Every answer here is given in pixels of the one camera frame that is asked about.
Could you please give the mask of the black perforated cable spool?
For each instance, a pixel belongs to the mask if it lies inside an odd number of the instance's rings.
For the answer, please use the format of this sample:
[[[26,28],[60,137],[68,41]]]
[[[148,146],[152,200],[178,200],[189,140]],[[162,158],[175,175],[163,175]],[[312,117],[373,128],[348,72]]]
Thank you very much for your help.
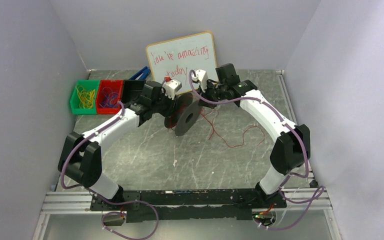
[[[187,92],[179,95],[180,109],[170,117],[164,118],[164,126],[167,129],[174,128],[174,134],[179,137],[185,135],[195,124],[203,110],[194,95]]]

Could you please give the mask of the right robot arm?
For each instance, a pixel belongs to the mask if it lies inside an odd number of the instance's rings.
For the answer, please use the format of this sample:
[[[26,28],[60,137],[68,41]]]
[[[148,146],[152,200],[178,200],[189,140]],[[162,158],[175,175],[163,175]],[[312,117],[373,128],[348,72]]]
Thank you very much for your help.
[[[193,89],[199,97],[198,103],[208,108],[235,104],[250,114],[274,142],[269,157],[270,167],[255,186],[260,199],[273,198],[291,176],[307,178],[311,156],[310,129],[282,115],[253,82],[240,79],[233,64],[215,70],[216,80],[210,79],[202,69],[189,71],[189,84],[199,85]]]

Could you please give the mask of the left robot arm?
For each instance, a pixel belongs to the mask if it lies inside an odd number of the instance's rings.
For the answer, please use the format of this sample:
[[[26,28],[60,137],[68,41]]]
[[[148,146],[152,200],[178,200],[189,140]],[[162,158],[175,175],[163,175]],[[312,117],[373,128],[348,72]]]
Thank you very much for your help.
[[[178,80],[162,83],[148,81],[140,94],[110,119],[82,134],[70,133],[64,142],[57,166],[60,184],[68,190],[65,177],[75,182],[74,187],[84,187],[111,203],[124,201],[124,189],[103,173],[102,158],[106,150],[129,131],[140,127],[154,114],[170,117],[176,112],[177,93],[182,88]]]

